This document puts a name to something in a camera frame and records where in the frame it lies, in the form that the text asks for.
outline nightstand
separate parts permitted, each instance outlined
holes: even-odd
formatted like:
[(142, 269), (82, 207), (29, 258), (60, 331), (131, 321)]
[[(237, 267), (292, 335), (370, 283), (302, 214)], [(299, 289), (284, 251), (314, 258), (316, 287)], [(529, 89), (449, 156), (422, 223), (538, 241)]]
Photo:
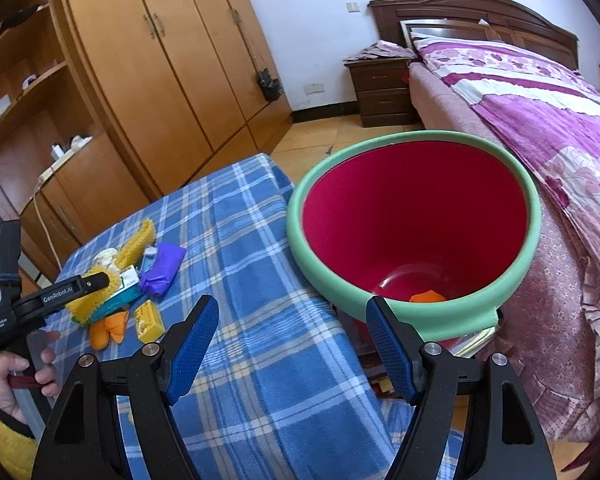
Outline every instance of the nightstand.
[(402, 81), (409, 60), (363, 59), (344, 66), (351, 73), (365, 128), (412, 124), (418, 120), (418, 113), (411, 104), (409, 85)]

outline wall outlet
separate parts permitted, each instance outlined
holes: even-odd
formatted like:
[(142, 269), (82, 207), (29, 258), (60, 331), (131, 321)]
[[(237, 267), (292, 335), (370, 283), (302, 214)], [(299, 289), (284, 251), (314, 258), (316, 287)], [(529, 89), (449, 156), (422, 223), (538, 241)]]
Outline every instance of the wall outlet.
[(324, 83), (309, 83), (302, 87), (304, 95), (320, 94), (324, 92)]

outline human hand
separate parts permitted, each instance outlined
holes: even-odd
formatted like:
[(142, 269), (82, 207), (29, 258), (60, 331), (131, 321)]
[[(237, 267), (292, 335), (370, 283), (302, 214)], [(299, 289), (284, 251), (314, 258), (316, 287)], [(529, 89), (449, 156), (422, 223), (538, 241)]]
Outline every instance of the human hand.
[[(56, 330), (47, 333), (48, 343), (56, 341), (60, 333)], [(55, 382), (56, 368), (51, 364), (56, 358), (56, 353), (49, 347), (45, 348), (40, 354), (40, 359), (45, 364), (42, 370), (36, 372), (36, 381), (44, 384), (42, 394), (45, 397), (52, 397), (60, 392), (60, 387)], [(13, 396), (13, 391), (9, 386), (7, 378), (11, 372), (23, 372), (29, 367), (29, 362), (12, 352), (0, 352), (0, 409), (8, 415), (16, 418), (26, 424), (27, 421)]]

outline pink bedsheet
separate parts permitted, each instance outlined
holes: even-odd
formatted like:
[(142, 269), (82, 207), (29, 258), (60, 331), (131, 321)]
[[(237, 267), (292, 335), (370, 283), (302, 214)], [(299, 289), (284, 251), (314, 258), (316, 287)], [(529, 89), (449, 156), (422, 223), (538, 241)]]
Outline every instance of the pink bedsheet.
[[(421, 63), (410, 65), (410, 93), (428, 129), (503, 143), (471, 108)], [(588, 442), (600, 429), (600, 273), (544, 190), (538, 252), (506, 318), (485, 349), (519, 371), (546, 436)]]

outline yellow sleeve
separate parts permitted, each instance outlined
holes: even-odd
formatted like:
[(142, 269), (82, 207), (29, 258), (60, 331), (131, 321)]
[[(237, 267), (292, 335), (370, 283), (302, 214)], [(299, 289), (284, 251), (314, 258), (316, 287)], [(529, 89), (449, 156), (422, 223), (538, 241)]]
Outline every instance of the yellow sleeve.
[(0, 463), (16, 480), (29, 480), (38, 444), (0, 421)]

